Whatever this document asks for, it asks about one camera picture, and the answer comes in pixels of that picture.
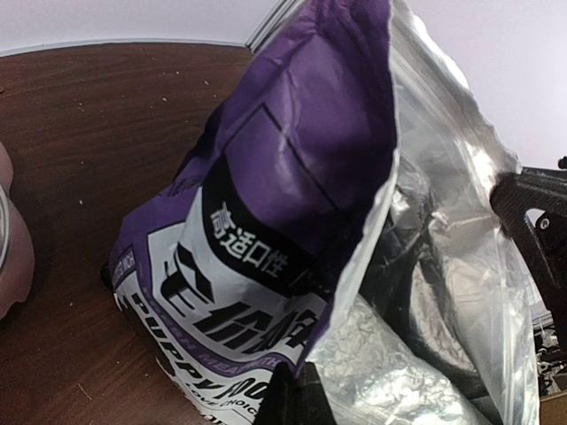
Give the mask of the purple puppy food bag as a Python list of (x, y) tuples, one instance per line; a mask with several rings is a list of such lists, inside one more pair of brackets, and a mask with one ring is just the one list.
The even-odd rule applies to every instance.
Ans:
[(315, 364), (337, 424), (536, 424), (519, 173), (402, 1), (308, 1), (122, 222), (118, 307), (212, 424)]

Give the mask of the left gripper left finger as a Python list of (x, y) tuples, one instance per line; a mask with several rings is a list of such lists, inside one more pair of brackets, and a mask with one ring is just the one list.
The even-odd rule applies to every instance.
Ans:
[(314, 363), (307, 362), (298, 375), (287, 363), (276, 366), (256, 425), (337, 425)]

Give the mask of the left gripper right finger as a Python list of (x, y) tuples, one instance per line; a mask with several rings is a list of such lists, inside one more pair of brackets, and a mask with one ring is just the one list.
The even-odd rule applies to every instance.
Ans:
[(519, 173), (498, 175), (490, 205), (501, 220), (504, 234), (516, 244), (542, 298), (566, 299), (566, 248), (550, 247), (543, 230), (529, 212), (539, 210), (566, 220), (566, 172), (525, 167)]

